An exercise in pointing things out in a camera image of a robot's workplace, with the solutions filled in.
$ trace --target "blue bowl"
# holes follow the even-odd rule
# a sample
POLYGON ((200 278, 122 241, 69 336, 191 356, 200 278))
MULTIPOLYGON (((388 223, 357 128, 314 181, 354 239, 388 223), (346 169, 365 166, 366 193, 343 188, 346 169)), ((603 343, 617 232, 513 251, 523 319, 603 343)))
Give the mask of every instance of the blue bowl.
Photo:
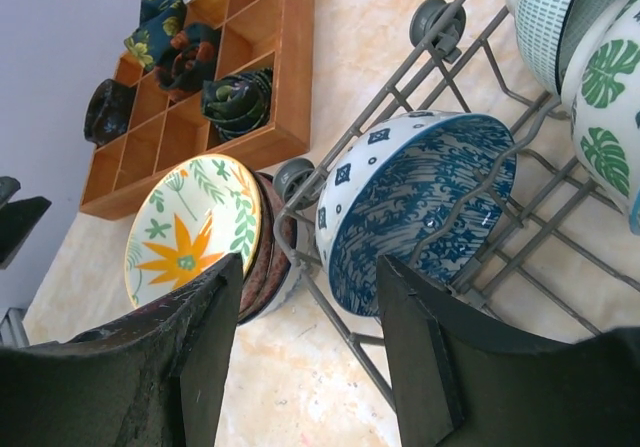
MULTIPOLYGON (((513 145, 507 127, 488 115, 441 115, 442 120, 432 119, 431 124, 416 123, 420 115, 433 116, 429 112, 405 114, 360 137, 336 164, 320 199, 316 233, 331 291, 341 307, 356 315, 378 315, 377 258, 391 254, 408 262, 415 245, 442 226, 455 202, 479 185, 473 170, 488 175, 498 155, 513 145), (389 140, 392 149, 394 136, 403 143, 385 153, 384 162, 371 171, 371 159, 382 156, 382 151, 371 156, 374 149, 384 148, 379 140, 389 140), (349 191, 349 180, 360 185, 349 191), (351 202, 349 192, 356 192, 351 202), (334 228, 327 229, 329 212, 342 215, 334 228), (325 248, 322 239, 330 239, 325 248)), ((493 183, 504 201, 515 171, 512 156, 493 183)), ((448 282, 476 254, 501 213, 488 193, 471 199, 453 228, 428 244, 413 267, 448 282)))

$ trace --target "wooden box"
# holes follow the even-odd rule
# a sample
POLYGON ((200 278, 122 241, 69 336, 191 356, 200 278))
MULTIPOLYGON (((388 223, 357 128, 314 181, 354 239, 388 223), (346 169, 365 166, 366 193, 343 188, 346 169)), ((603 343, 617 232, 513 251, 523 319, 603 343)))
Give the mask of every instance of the wooden box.
POLYGON ((137 86, 128 132, 94 151, 80 211, 115 220, 137 212, 176 164, 204 152, 261 169, 309 151, 314 0, 191 0, 186 23, 222 28, 216 78, 273 67, 269 123, 224 144, 200 113, 200 93, 169 101, 128 53, 114 79, 137 86))

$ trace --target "yellow rim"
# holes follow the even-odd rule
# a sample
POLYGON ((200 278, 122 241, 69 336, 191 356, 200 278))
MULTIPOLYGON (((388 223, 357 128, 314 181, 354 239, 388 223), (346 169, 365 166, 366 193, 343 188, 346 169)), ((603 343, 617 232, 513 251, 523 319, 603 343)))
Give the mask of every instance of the yellow rim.
MULTIPOLYGON (((229 157, 228 155, 222 155, 222 154, 202 154, 202 155, 196 155, 195 157, 191 157, 190 159, 187 159, 181 162, 180 164, 176 165, 173 169, 171 169, 169 172, 167 172, 166 175, 162 177, 162 179, 160 179, 153 186, 149 194, 147 194, 144 201, 142 202, 142 205, 144 206, 149 202, 149 197, 151 197, 151 195, 153 194, 153 191, 155 190, 156 186, 162 184, 165 181, 165 179, 167 179, 170 175, 174 174, 176 171, 179 171, 180 169, 184 168, 184 165, 196 159, 226 160, 228 162, 231 162, 234 166, 236 166, 238 170, 240 170, 240 172, 247 179, 249 179, 248 184, 249 184, 249 192, 251 194, 251 200, 258 206, 258 208, 256 209, 256 237, 253 244, 251 245, 251 251, 249 252, 247 262, 242 265, 242 273, 244 275, 247 275, 247 272, 249 271, 249 267, 251 267, 251 264, 253 264, 256 251, 258 250, 258 244, 260 243, 260 234, 262 232, 262 197, 260 196, 260 188, 258 187, 258 184, 256 182, 256 179, 253 177, 253 174, 239 160, 234 159, 233 157, 229 157)), ((127 243, 125 245, 124 259, 122 259, 122 266, 123 266, 122 270, 124 272, 124 285, 125 285, 125 288, 127 289, 127 295, 129 297, 129 301, 131 302, 134 308, 138 308, 139 306, 136 305, 133 301, 133 292, 131 290, 131 286, 129 285, 129 276, 127 275, 127 250, 129 248, 129 243, 131 242, 131 236, 136 230, 139 214, 140 214, 140 210, 138 210, 138 213, 136 213, 136 218, 133 220, 133 224, 131 224, 131 230, 129 230, 127 243)))

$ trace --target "beige table surface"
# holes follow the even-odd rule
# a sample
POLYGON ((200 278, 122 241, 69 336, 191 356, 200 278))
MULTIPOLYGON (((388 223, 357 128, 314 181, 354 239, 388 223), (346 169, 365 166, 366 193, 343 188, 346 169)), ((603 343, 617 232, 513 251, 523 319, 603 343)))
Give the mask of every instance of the beige table surface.
MULTIPOLYGON (((422 1, 316 0, 309 158, 318 161, 325 155, 411 51, 408 25, 422 1)), ((469 0, 463 48, 503 2, 469 0)), ((511 87, 530 98, 541 92, 520 60, 511 18, 491 38, 491 45, 511 87)), ((434 75, 410 100, 417 105, 429 85, 440 79, 434 75)), ((458 85, 476 111, 505 122, 513 122, 523 111, 500 92, 481 56, 461 74, 458 85)), ((451 94, 435 107, 460 110, 451 94)), ((573 155, 568 124, 545 123, 535 147, 556 167, 562 166, 573 155)), ((544 169, 523 159, 513 196, 524 203, 549 178, 544 169)), ((574 192, 571 187, 559 189, 537 214, 550 218, 574 192)), ((65 341, 131 310, 122 259, 132 221, 130 217, 107 222, 78 214, 27 313, 25 327, 32 343, 65 341)), ((513 253, 537 230, 529 226, 515 236, 506 253, 513 253)), ((598 202, 588 199, 577 208, 563 232, 625 274, 640 278, 637 238, 598 202)), ((493 272, 501 265, 496 261, 493 272)), ((640 324, 640 294, 555 239, 531 255, 526 268, 600 329, 640 324)), ((486 280, 489 274, 482 277, 486 280)), ((324 274, 317 282, 326 292, 324 274)), ((517 274, 507 279, 491 305, 505 320, 531 332, 565 341, 589 335, 517 274)), ((371 319, 349 314, 344 319, 361 332, 379 334, 371 319)), ((369 352, 387 375, 383 349, 369 352)), ((392 410, 302 288, 277 312, 238 328, 216 445, 397 447, 400 441, 392 410)))

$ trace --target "wall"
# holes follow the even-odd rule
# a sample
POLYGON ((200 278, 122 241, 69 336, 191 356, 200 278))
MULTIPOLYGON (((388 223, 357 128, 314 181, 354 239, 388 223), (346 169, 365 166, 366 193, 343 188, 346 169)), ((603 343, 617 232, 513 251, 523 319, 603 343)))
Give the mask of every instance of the wall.
POLYGON ((87 102, 113 73, 139 3, 0 0, 0 175, 21 182, 15 200, 53 202, 0 271, 0 307, 28 306, 73 222, 92 151, 82 133, 87 102))

